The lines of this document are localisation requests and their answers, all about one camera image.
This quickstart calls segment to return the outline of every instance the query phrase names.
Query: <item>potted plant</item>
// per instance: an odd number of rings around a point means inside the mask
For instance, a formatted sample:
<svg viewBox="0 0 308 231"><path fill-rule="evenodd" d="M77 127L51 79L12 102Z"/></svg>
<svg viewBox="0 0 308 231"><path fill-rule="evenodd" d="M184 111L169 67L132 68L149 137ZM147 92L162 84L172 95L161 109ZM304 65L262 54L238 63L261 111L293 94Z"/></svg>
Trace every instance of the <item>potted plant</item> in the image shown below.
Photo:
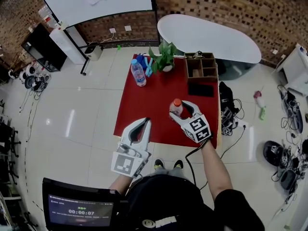
<svg viewBox="0 0 308 231"><path fill-rule="evenodd" d="M176 50L177 47L175 47L172 42L167 43L164 41L159 45L159 53L161 55L156 56L150 47L149 55L155 60L151 66L153 73L156 74L157 71L169 72L172 68L174 68L174 54Z"/></svg>

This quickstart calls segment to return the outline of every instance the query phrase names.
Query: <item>electrical outlet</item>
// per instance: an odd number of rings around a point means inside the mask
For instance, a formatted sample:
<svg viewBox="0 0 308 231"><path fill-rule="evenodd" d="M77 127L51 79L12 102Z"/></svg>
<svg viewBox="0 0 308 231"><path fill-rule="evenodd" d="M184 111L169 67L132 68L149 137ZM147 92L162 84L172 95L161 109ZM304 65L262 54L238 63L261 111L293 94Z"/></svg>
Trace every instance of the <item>electrical outlet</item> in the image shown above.
<svg viewBox="0 0 308 231"><path fill-rule="evenodd" d="M131 31L131 26L124 26L125 27L125 31Z"/></svg>

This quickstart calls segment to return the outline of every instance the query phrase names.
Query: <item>bottle with red cap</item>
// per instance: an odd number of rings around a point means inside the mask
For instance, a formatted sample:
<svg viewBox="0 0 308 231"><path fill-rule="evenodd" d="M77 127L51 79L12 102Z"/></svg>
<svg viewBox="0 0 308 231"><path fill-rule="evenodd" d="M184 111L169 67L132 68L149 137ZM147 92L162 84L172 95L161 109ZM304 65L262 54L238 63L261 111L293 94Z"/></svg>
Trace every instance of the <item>bottle with red cap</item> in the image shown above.
<svg viewBox="0 0 308 231"><path fill-rule="evenodd" d="M176 98L170 105L169 111L175 113L177 116L180 116L183 112L183 105L181 99Z"/></svg>

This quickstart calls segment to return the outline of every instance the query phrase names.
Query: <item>tiled floor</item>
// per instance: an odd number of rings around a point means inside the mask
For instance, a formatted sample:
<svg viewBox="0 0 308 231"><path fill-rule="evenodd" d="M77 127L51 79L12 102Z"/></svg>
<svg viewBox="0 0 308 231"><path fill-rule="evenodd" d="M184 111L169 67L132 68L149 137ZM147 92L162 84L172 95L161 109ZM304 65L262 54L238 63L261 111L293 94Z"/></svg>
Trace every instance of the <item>tiled floor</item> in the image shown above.
<svg viewBox="0 0 308 231"><path fill-rule="evenodd" d="M147 51L147 47L122 48L119 51L106 49L99 61L89 64L86 77L80 74L82 66L67 60L61 72L52 74L42 94L28 144L27 122L33 97L29 98L19 115L19 107L26 94L24 86L16 80L1 87L7 94L5 114L12 118L12 124L19 130L19 139L22 141L18 148L20 157L16 160L20 176L18 188L26 200L28 210L42 229L44 216L33 201L43 207L41 183L44 177L101 188L109 187L117 177L117 174L110 171L112 151L116 149L119 140L113 136L117 112L133 53ZM281 230L279 227L283 227L293 215L296 203L288 212L271 221L285 195L278 183L270 179L275 168L265 161L262 146L267 140L281 142L283 139L286 142L286 131L280 128L283 111L277 92L277 80L273 78L274 75L270 75L271 71L271 68L258 64L241 78L225 82L232 89L233 97L242 101L245 115L233 135L222 138L217 153L222 155L223 151L234 144L243 131L243 124L247 125L242 139L225 153L223 162L234 188L244 193L265 226L269 230ZM258 119L260 109L253 98L254 92L263 86L262 94L267 106L265 121ZM306 99L299 95L296 97L302 114L308 113ZM304 137L307 131L307 126L304 126ZM177 159L185 161L184 157L190 151L188 147L150 143L149 152L152 156L142 174L153 172L154 160L157 158L164 159L166 166L171 168ZM197 185L201 187L206 183L206 177L200 152L193 154L190 160ZM187 163L184 171L186 177L192 180ZM201 193L204 202L213 207L208 186Z"/></svg>

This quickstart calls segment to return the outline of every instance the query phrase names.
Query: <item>black shirt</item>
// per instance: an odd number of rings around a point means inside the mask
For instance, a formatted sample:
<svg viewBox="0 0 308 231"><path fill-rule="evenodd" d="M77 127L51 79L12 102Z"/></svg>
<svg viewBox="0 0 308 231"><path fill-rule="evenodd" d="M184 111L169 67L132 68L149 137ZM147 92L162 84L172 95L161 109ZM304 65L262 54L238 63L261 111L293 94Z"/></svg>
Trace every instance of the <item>black shirt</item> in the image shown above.
<svg viewBox="0 0 308 231"><path fill-rule="evenodd" d="M127 193L128 226L138 230L262 231L264 226L236 190L222 191L212 210L203 203L200 190L189 180L154 175L136 181Z"/></svg>

